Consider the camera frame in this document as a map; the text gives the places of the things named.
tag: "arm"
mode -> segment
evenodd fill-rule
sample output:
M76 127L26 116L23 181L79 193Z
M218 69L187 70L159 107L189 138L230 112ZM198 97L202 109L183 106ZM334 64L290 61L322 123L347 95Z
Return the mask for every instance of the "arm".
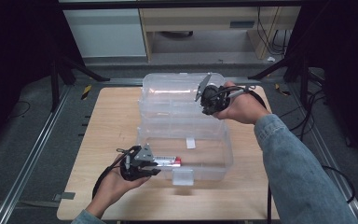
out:
M358 223L321 164L275 115L249 94L214 116L255 124L282 223Z
M103 223L101 217L110 205L117 202L130 189L135 189L143 185L149 178L150 177L143 177L134 181L127 181L121 176L120 169L118 167L114 168L103 179L91 203L72 223Z

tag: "denim jacket sleeve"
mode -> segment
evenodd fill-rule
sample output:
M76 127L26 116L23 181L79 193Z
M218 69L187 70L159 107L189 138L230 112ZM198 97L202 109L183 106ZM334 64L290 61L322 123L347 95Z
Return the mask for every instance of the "denim jacket sleeve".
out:
M105 224L97 217L90 214L88 211L83 210L81 213L72 221L72 224Z
M358 223L322 165L276 115L258 120L255 135L282 223Z

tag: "transparent storage box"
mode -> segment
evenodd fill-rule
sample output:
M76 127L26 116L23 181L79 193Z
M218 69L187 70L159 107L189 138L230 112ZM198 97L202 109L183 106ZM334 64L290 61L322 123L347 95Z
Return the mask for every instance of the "transparent storage box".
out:
M221 180L233 164L227 125L223 120L202 114L200 101L194 102L198 85L207 75L145 77L139 101L143 116L137 144L148 144L155 158L180 158L180 166L159 166L161 172L153 178L171 179L174 185L189 186L195 180ZM213 74L210 81L217 86L224 82L218 74Z
M195 102L199 84L212 75L208 85L221 86L222 75L216 73L149 74L144 78L139 108L143 119L210 119L202 114L200 100Z

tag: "white panel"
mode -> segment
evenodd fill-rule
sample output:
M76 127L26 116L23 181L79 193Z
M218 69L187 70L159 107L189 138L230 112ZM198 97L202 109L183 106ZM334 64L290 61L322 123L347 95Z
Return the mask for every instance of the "white panel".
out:
M137 9L66 10L64 14L83 58L146 55Z

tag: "wooden table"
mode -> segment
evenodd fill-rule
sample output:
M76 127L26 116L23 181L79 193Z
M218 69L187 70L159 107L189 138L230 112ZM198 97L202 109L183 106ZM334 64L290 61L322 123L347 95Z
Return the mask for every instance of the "wooden table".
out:
M261 88L256 92L267 103ZM116 149L136 143L140 124L141 88L102 89L65 192L59 219L74 219L91 201L92 188L101 172L117 156ZM268 180L253 125L227 120L234 164L222 181L195 181L191 187L173 186L171 180L151 178L112 205L103 219L114 220L246 220L267 218ZM277 219L275 205L272 218Z

